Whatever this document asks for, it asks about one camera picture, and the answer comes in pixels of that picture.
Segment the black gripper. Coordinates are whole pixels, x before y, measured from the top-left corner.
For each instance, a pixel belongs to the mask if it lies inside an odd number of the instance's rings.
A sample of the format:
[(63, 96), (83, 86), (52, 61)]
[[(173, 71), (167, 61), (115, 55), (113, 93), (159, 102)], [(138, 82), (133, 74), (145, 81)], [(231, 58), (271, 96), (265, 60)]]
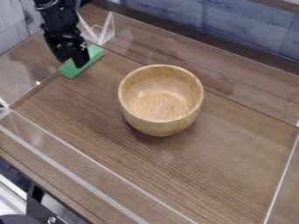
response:
[(34, 0), (40, 12), (44, 39), (59, 62), (72, 59), (76, 68), (90, 62), (90, 51), (78, 28), (78, 0)]

